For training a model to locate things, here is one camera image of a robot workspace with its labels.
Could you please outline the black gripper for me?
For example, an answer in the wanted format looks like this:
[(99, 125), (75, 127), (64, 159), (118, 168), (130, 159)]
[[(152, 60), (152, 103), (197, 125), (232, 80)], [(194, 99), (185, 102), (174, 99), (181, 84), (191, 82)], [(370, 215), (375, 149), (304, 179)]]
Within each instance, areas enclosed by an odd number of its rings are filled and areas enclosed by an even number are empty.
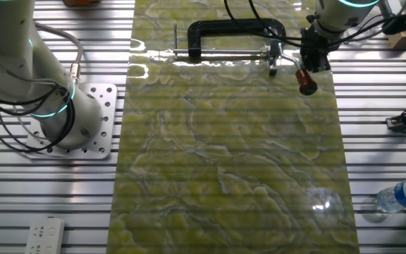
[(320, 35), (314, 27), (302, 28), (300, 34), (302, 36), (300, 54), (304, 68), (307, 71), (314, 73), (315, 65), (312, 61), (318, 61), (318, 72), (329, 71), (328, 40)]

